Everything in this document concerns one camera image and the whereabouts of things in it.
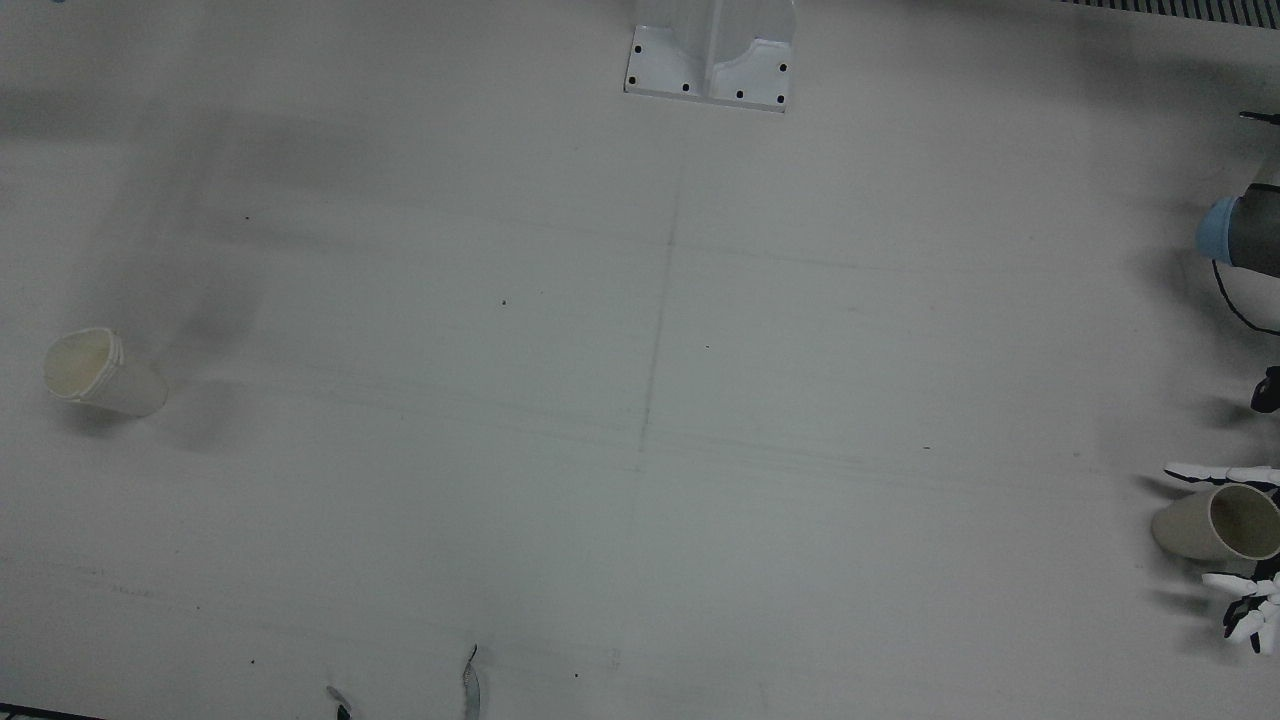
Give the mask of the left white dexterous hand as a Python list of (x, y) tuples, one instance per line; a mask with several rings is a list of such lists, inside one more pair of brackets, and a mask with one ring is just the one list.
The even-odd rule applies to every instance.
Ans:
[[(1164, 471), (1187, 483), (1240, 486), (1258, 489), (1277, 505), (1279, 470), (1270, 466), (1229, 468), (1167, 462)], [(1277, 556), (1260, 560), (1249, 575), (1211, 571), (1201, 583), (1233, 597), (1222, 616), (1222, 635), (1231, 643), (1248, 643), (1254, 653), (1272, 655), (1277, 648)]]

